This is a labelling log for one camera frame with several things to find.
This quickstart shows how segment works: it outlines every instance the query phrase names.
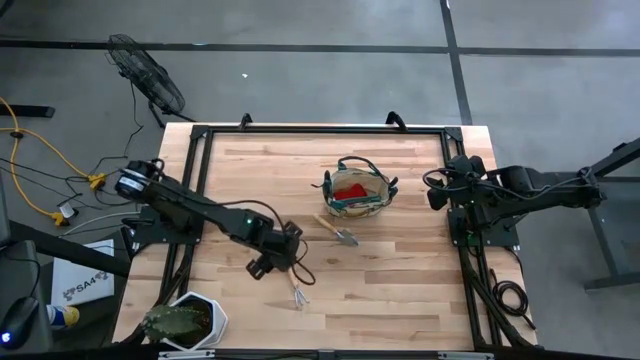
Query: wooden tabletop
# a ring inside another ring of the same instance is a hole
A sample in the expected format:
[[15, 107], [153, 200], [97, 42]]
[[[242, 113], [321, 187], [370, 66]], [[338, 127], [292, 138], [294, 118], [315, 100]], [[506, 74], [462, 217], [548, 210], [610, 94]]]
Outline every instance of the wooden tabletop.
[[[192, 126], [169, 123], [165, 131], [159, 157], [165, 173], [177, 179]], [[495, 168], [488, 129], [465, 126], [462, 132], [467, 154]], [[196, 159], [201, 153], [202, 144]], [[321, 183], [325, 170], [335, 171], [338, 158], [347, 155], [366, 157], [385, 175], [399, 178], [393, 203], [374, 217], [333, 218], [320, 189], [310, 186]], [[442, 165], [440, 140], [432, 135], [216, 134], [205, 196], [220, 202], [261, 200], [283, 221], [293, 220], [309, 243], [303, 263], [317, 277], [316, 285], [302, 286], [311, 303], [298, 311], [285, 273], [274, 270], [254, 280], [244, 267], [257, 253], [207, 224], [189, 289], [217, 300], [229, 316], [218, 347], [472, 349], [458, 254], [450, 244], [445, 211], [431, 210], [421, 180], [425, 171]], [[244, 207], [270, 215], [258, 205]], [[360, 246], [340, 245], [314, 214], [349, 228]], [[114, 341], [129, 335], [156, 300], [166, 252], [166, 245], [152, 245], [133, 260]], [[489, 248], [487, 260], [499, 279], [523, 285], [511, 254]], [[489, 339], [484, 306], [479, 311]], [[510, 319], [535, 342], [522, 319]]]

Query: soil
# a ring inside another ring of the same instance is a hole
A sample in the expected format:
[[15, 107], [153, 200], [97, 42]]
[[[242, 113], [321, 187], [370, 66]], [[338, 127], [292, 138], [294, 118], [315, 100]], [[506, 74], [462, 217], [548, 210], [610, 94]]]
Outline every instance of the soil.
[[187, 298], [178, 305], [179, 307], [188, 307], [200, 311], [202, 315], [196, 318], [196, 323], [200, 325], [200, 329], [188, 334], [176, 336], [171, 339], [182, 347], [190, 348], [199, 343], [211, 332], [211, 318], [213, 317], [213, 309], [211, 304], [198, 298]]

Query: concrete floor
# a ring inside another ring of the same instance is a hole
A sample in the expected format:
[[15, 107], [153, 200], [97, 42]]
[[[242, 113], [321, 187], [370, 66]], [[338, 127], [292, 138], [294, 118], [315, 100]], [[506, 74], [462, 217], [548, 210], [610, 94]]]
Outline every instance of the concrete floor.
[[[449, 3], [460, 46], [640, 47], [640, 3], [634, 0]], [[168, 43], [447, 44], [436, 0], [21, 0], [0, 19], [2, 38], [104, 41], [112, 33]], [[22, 126], [45, 136], [82, 169], [122, 153], [135, 129], [131, 94], [104, 51], [3, 48], [2, 54], [0, 95], [16, 104], [57, 109], [52, 120], [22, 119]], [[185, 114], [203, 121], [239, 121], [251, 112], [259, 122], [370, 123], [395, 110], [407, 123], [460, 124], [448, 55], [167, 51], [152, 56], [185, 95]], [[639, 58], [461, 56], [461, 64], [473, 123], [489, 126], [501, 166], [578, 169], [640, 135]], [[162, 131], [138, 95], [138, 120], [145, 128], [130, 155], [149, 158]], [[0, 143], [5, 158], [11, 145], [9, 138]], [[17, 161], [72, 175], [31, 138], [21, 142]], [[12, 219], [59, 233], [27, 207], [6, 174], [3, 179]], [[51, 184], [66, 191], [64, 184]], [[61, 200], [35, 185], [23, 186], [48, 209]], [[85, 209], [78, 221], [131, 209]], [[640, 286], [591, 294], [582, 289], [585, 281], [606, 275], [586, 212], [532, 214], [518, 231], [540, 344], [639, 357]]]

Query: cactus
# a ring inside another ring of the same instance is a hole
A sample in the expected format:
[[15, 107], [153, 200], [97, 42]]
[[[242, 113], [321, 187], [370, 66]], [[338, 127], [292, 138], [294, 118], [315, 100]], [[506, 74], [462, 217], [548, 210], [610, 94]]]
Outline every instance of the cactus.
[[173, 339], [200, 330], [196, 320], [202, 315], [190, 307], [159, 305], [147, 312], [141, 325], [149, 340]]

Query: potted cactus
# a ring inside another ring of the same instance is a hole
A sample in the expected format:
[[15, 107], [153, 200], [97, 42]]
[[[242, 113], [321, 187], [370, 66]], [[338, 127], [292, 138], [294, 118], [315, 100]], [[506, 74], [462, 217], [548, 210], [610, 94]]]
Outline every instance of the potted cactus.
[[220, 342], [227, 320], [217, 301], [191, 291], [149, 310], [141, 325], [149, 340], [193, 351]]

